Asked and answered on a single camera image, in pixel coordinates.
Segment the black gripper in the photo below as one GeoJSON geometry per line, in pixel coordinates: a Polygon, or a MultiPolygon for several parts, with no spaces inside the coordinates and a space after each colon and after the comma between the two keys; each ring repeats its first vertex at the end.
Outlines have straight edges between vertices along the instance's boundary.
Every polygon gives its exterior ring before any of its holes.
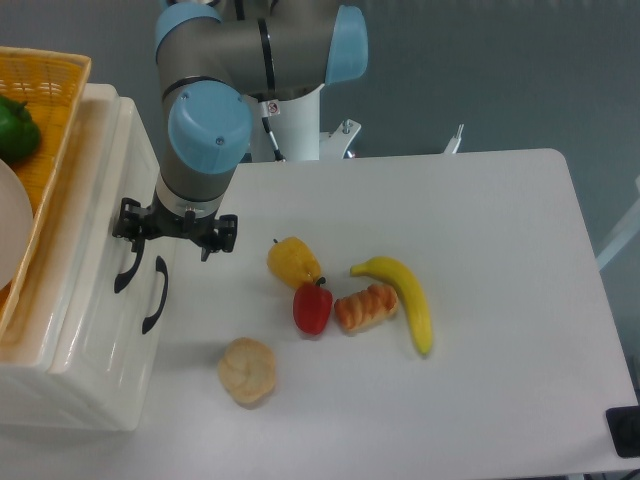
{"type": "Polygon", "coordinates": [[[141,253],[147,240],[162,237],[189,240],[201,249],[200,260],[212,253],[231,253],[238,233],[238,216],[209,216],[203,219],[175,215],[157,202],[143,207],[133,198],[123,197],[112,236],[131,244],[133,253],[141,253]]]}

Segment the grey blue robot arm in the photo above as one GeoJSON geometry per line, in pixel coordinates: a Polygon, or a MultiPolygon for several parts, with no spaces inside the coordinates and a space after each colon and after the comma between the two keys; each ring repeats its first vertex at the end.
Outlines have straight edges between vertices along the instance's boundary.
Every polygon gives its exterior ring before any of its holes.
{"type": "Polygon", "coordinates": [[[219,208],[249,150],[249,101],[361,77],[368,32],[361,10],[337,1],[167,1],[155,62],[165,154],[150,205],[123,199],[112,233],[136,255],[162,237],[229,252],[238,220],[219,208]]]}

